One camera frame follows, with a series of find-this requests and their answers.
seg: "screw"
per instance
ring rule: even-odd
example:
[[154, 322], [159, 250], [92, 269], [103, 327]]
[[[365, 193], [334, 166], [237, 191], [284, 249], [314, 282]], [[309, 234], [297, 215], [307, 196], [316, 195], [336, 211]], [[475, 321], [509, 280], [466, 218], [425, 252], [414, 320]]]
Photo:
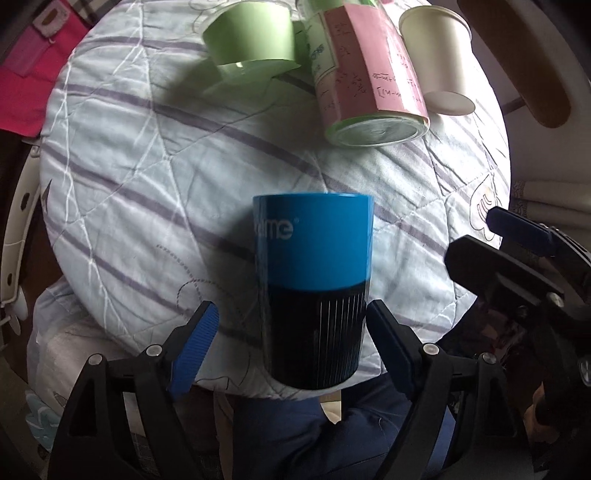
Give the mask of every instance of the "screw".
[[517, 308], [517, 318], [524, 320], [527, 318], [529, 314], [530, 310], [525, 305], [522, 305], [521, 307]]
[[546, 295], [546, 298], [551, 301], [558, 308], [564, 307], [564, 300], [557, 294], [551, 291]]
[[427, 355], [437, 355], [439, 353], [439, 347], [434, 343], [425, 343], [423, 345], [423, 352]]
[[579, 362], [579, 372], [585, 387], [591, 387], [591, 362], [589, 362], [588, 357], [581, 359]]
[[103, 356], [100, 353], [95, 353], [88, 357], [88, 364], [89, 365], [98, 365], [103, 361]]
[[482, 354], [482, 359], [489, 365], [494, 365], [496, 363], [496, 357], [489, 352], [484, 352]]
[[158, 356], [162, 353], [162, 347], [160, 345], [150, 345], [146, 349], [146, 355], [148, 356]]

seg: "bed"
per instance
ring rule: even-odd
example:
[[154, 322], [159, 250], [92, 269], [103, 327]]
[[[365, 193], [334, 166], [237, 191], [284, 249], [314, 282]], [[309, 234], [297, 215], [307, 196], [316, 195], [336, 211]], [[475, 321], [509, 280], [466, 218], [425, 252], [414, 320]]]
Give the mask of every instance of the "bed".
[[[423, 342], [441, 338], [475, 299], [447, 276], [447, 245], [463, 235], [500, 245], [485, 216], [508, 206], [509, 148], [476, 59], [475, 113], [431, 114], [430, 132], [413, 142], [337, 148], [323, 138], [305, 76], [239, 87], [208, 81], [198, 32], [223, 3], [124, 0], [79, 44], [51, 95], [41, 145], [44, 218], [72, 295], [88, 312], [84, 322], [100, 337], [70, 363], [47, 356], [45, 373], [34, 371], [38, 383], [58, 379], [57, 395], [67, 398], [88, 355], [132, 355], [161, 343], [202, 300], [217, 304], [220, 328], [196, 384], [253, 397], [326, 393], [281, 385], [262, 366], [255, 195], [373, 195], [370, 298], [383, 299]], [[397, 24], [420, 4], [386, 8]], [[34, 349], [47, 351], [59, 332], [32, 336]], [[365, 333], [358, 371], [335, 389], [383, 371]], [[48, 392], [41, 398], [56, 405]]]

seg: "pink cloth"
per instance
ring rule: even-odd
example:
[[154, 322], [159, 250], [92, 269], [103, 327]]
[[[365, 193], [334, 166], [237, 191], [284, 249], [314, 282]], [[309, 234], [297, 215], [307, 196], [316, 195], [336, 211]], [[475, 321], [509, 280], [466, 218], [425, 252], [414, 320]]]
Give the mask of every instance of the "pink cloth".
[[[66, 1], [62, 0], [62, 3], [71, 10]], [[0, 129], [26, 137], [39, 134], [57, 76], [88, 31], [89, 28], [75, 13], [70, 14], [66, 24], [52, 38], [55, 43], [45, 49], [26, 77], [17, 75], [4, 65], [0, 66]], [[49, 42], [37, 30], [34, 34]]]
[[383, 10], [344, 4], [324, 12], [324, 21], [337, 58], [336, 69], [316, 80], [325, 128], [380, 112], [410, 113], [428, 122], [413, 65]]

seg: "cup rim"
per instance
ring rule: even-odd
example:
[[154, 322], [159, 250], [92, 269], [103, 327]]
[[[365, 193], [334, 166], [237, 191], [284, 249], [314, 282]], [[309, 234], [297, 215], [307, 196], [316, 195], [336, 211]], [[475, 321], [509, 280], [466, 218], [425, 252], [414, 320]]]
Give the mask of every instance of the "cup rim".
[[203, 22], [201, 23], [201, 25], [199, 25], [199, 28], [197, 29], [198, 35], [200, 35], [201, 38], [203, 38], [203, 34], [205, 33], [205, 31], [221, 15], [223, 15], [225, 12], [227, 12], [228, 10], [232, 9], [233, 7], [235, 7], [237, 4], [245, 4], [245, 3], [249, 3], [249, 4], [276, 4], [276, 5], [279, 5], [281, 7], [287, 8], [289, 10], [289, 13], [290, 13], [290, 18], [293, 16], [293, 13], [294, 13], [291, 5], [288, 4], [287, 2], [282, 1], [282, 0], [232, 0], [229, 4], [224, 4], [221, 8], [216, 9], [213, 13], [211, 13], [210, 15], [208, 15], [203, 20]]
[[439, 12], [441, 14], [446, 14], [448, 17], [452, 17], [455, 20], [458, 20], [458, 22], [460, 22], [462, 25], [464, 25], [464, 27], [466, 28], [466, 30], [468, 30], [468, 35], [470, 35], [470, 41], [472, 41], [472, 30], [470, 29], [470, 26], [468, 25], [468, 22], [459, 14], [455, 13], [453, 10], [449, 10], [448, 8], [445, 7], [440, 7], [439, 5], [419, 5], [417, 7], [412, 7], [409, 8], [408, 10], [405, 10], [402, 15], [400, 15], [400, 20], [398, 20], [398, 29], [401, 31], [402, 33], [402, 23], [411, 15], [420, 13], [421, 11], [424, 12], [426, 10], [431, 10], [431, 11], [436, 11]]
[[342, 198], [367, 198], [371, 199], [371, 195], [366, 195], [364, 193], [339, 193], [339, 192], [287, 192], [287, 193], [270, 193], [266, 195], [256, 195], [253, 197], [255, 199], [269, 199], [269, 198], [302, 198], [302, 197], [322, 197], [322, 198], [335, 198], [335, 197], [342, 197]]

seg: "dark blue pants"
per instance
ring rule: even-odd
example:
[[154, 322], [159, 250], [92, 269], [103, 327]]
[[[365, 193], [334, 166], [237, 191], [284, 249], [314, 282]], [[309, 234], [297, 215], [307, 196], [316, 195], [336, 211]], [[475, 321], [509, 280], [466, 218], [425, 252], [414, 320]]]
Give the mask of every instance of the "dark blue pants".
[[[317, 398], [237, 399], [233, 480], [371, 480], [410, 409], [388, 374], [342, 391], [342, 420], [328, 421]], [[449, 411], [425, 477], [445, 460], [455, 422]]]

